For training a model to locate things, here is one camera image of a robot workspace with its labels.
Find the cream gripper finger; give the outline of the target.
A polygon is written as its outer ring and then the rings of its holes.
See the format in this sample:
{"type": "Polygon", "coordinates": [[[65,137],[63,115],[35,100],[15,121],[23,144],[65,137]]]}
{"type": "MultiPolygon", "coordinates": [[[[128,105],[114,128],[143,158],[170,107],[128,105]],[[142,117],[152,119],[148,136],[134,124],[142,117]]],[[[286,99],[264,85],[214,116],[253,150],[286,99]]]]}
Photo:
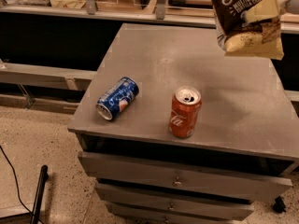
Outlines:
{"type": "Polygon", "coordinates": [[[246,23],[254,23],[274,19],[285,13],[285,8],[291,0],[262,0],[246,10],[242,19],[246,23]]]}

